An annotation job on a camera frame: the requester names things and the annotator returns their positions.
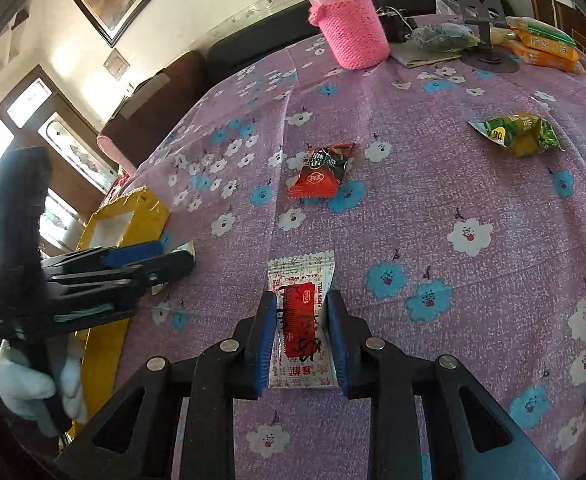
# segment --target white candy packet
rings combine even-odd
[[[278,328],[268,377],[270,388],[338,386],[323,329],[326,325],[324,297],[334,270],[332,251],[268,262],[268,289],[278,297]],[[295,287],[285,293],[291,285]]]

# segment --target yellow box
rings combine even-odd
[[[153,191],[147,187],[132,190],[93,213],[77,249],[125,247],[159,240],[169,215]],[[89,420],[113,394],[127,328],[128,319],[122,319],[93,327],[87,336],[84,334],[82,385]],[[75,423],[71,436],[81,429],[82,425]]]

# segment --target metal screw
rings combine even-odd
[[[380,337],[369,337],[366,340],[366,346],[369,347],[371,350],[381,350],[384,348],[386,341],[381,339]]]
[[[439,358],[439,365],[448,370],[452,370],[453,368],[457,368],[457,359],[452,355],[442,355],[442,357]]]
[[[222,352],[235,352],[240,347],[240,344],[235,339],[224,339],[219,348]]]
[[[163,357],[153,357],[148,359],[146,363],[146,368],[148,368],[151,372],[159,372],[166,366],[166,360]]]

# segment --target orange snack box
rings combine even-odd
[[[553,54],[554,56],[563,57],[569,61],[580,60],[580,54],[572,46],[565,43],[542,38],[541,36],[536,36],[523,30],[516,30],[515,33],[518,35],[519,41],[525,46]]]
[[[579,61],[569,61],[563,57],[554,56],[541,50],[535,50],[515,40],[507,41],[506,46],[529,65],[548,66],[557,70],[563,70],[564,72],[586,75],[586,70],[584,70],[584,67]]]

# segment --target wall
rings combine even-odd
[[[103,67],[110,47],[73,0],[32,0],[19,56],[0,74],[0,100],[36,63],[96,129],[124,96],[189,44],[258,0],[151,0],[117,44],[131,68],[118,82]],[[530,13],[530,0],[510,0]]]

